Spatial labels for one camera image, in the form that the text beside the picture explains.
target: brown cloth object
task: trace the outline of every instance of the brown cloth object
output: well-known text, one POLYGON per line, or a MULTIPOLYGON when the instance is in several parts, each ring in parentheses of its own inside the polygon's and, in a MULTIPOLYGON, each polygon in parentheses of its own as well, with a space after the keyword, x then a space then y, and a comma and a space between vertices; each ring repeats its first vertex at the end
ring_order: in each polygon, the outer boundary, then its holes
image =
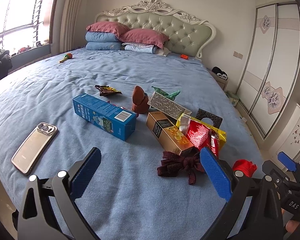
POLYGON ((161 166, 157 168, 158 176, 176 177, 179 171, 185 170, 189 174, 189 185, 193 185, 196 182, 194 169, 204 172, 200 163, 200 153, 196 153, 193 157, 183 157, 164 151, 163 158, 166 160, 162 160, 161 166))
POLYGON ((132 111, 137 114, 145 114, 149 110, 148 95, 139 86, 136 86, 132 94, 132 111))

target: silver screw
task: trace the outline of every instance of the silver screw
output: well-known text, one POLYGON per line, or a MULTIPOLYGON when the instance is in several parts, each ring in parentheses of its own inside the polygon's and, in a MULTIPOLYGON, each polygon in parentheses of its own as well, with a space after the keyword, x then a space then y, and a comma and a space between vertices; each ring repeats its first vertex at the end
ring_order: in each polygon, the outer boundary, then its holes
POLYGON ((265 179, 266 179, 266 181, 271 181, 272 180, 272 178, 269 175, 266 175, 265 179))
POLYGON ((58 172, 58 177, 59 178, 63 178, 64 176, 66 176, 67 175, 67 172, 66 171, 59 171, 58 172))
POLYGON ((29 181, 35 181, 36 178, 37 178, 36 175, 31 175, 31 176, 29 177, 29 181))
POLYGON ((235 171, 234 173, 237 177, 243 177, 243 172, 242 171, 235 171))

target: yellow wrapper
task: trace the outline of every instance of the yellow wrapper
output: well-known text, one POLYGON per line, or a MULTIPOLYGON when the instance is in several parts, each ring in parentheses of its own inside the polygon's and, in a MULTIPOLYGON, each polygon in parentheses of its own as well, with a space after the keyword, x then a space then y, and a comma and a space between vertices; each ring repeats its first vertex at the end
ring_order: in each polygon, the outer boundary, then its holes
POLYGON ((185 113, 181 114, 181 116, 180 116, 179 119, 177 120, 176 127, 180 128, 180 121, 181 121, 181 118, 188 118, 188 119, 191 119, 191 120, 193 120, 193 121, 195 121, 195 122, 201 123, 201 124, 205 125, 206 127, 210 128, 210 129, 212 129, 212 130, 214 130, 214 131, 219 135, 219 149, 221 149, 221 148, 224 146, 224 144, 226 143, 227 134, 226 134, 225 131, 222 131, 222 130, 220 130, 220 129, 218 129, 218 128, 215 128, 215 127, 213 127, 212 125, 209 125, 209 124, 207 124, 207 123, 205 123, 205 122, 201 122, 200 120, 195 119, 194 117, 189 116, 189 115, 187 115, 187 114, 185 114, 185 113))

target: headboard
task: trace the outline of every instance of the headboard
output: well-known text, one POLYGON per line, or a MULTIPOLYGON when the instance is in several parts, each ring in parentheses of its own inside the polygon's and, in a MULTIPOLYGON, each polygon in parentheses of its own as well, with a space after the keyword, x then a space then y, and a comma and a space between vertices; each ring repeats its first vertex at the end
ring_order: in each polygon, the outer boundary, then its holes
POLYGON ((120 22, 132 29, 152 29, 166 34, 170 40, 164 46, 171 52, 202 58, 202 49, 216 36, 215 27, 181 10, 174 10, 158 0, 141 1, 104 11, 95 22, 120 22))

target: beige curtain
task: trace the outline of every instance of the beige curtain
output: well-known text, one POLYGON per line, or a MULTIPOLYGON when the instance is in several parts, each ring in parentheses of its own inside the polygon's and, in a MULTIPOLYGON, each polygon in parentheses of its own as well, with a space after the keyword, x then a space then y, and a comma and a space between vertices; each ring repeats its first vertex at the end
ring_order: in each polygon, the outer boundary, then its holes
POLYGON ((82 0, 66 0, 62 14, 60 52, 73 49, 74 28, 82 0))

